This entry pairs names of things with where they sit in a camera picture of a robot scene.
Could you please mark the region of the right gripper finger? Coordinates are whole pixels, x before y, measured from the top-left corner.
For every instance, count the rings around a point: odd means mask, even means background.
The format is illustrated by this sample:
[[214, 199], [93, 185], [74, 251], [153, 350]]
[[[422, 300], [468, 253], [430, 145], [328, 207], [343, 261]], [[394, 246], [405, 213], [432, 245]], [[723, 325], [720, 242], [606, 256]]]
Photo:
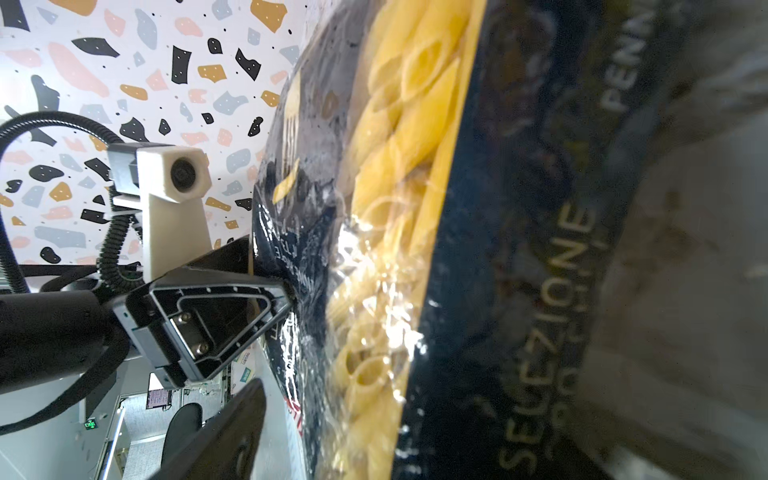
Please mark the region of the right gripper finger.
[[155, 479], [248, 479], [258, 452], [266, 414], [263, 383], [248, 383], [173, 459], [153, 474]]

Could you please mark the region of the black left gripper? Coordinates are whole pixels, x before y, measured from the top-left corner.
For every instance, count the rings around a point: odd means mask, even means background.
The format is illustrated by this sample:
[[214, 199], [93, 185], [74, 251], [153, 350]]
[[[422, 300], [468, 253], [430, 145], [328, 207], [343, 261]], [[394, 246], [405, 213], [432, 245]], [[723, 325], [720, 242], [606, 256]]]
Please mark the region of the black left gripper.
[[90, 290], [3, 295], [1, 392], [84, 373], [124, 329], [164, 388], [205, 382], [285, 320], [293, 300], [282, 280], [190, 267], [113, 300]]

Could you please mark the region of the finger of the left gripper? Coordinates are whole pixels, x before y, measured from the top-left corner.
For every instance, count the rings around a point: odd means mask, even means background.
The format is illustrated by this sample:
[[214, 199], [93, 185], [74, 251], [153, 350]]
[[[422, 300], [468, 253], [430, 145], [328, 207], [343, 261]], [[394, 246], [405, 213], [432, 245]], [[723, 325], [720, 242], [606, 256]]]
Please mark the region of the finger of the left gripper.
[[179, 279], [250, 277], [253, 275], [251, 253], [249, 238], [242, 237], [175, 269], [173, 277]]

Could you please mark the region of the clear black penne bag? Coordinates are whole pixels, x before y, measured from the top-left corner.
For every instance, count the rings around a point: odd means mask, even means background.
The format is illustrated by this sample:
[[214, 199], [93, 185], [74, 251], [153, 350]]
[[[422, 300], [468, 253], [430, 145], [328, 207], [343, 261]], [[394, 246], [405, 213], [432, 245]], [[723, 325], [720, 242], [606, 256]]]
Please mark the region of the clear black penne bag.
[[767, 475], [767, 5], [330, 1], [254, 188], [296, 479]]

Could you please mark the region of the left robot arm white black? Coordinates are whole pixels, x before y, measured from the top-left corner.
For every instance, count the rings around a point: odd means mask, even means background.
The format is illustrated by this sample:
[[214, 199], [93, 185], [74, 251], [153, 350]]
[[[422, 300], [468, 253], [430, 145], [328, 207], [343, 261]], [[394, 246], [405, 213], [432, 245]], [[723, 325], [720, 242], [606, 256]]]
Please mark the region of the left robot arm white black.
[[1, 389], [11, 392], [73, 376], [50, 404], [2, 426], [12, 434], [47, 422], [84, 400], [131, 352], [169, 389], [220, 373], [293, 306], [288, 285], [253, 273], [252, 248], [241, 238], [123, 295], [90, 290], [1, 299]]

